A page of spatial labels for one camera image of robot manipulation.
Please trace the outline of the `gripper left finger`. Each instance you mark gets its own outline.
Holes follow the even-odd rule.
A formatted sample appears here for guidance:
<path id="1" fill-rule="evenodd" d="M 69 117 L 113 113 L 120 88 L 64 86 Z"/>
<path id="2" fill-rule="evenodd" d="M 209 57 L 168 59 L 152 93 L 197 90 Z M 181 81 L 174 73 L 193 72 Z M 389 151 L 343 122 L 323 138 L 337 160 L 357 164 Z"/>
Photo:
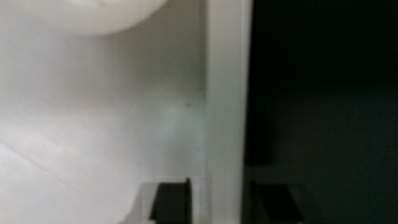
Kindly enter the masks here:
<path id="1" fill-rule="evenodd" d="M 120 224 L 193 224 L 192 181 L 140 185 L 131 210 Z"/>

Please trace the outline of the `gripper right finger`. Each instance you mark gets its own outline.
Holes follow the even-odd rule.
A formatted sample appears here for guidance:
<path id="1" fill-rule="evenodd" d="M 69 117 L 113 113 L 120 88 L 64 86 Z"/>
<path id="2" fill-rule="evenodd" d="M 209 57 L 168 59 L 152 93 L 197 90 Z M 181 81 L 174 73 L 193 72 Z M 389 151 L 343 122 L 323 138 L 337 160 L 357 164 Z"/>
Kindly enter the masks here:
<path id="1" fill-rule="evenodd" d="M 318 213 L 302 185 L 252 183 L 252 224 L 316 224 Z"/>

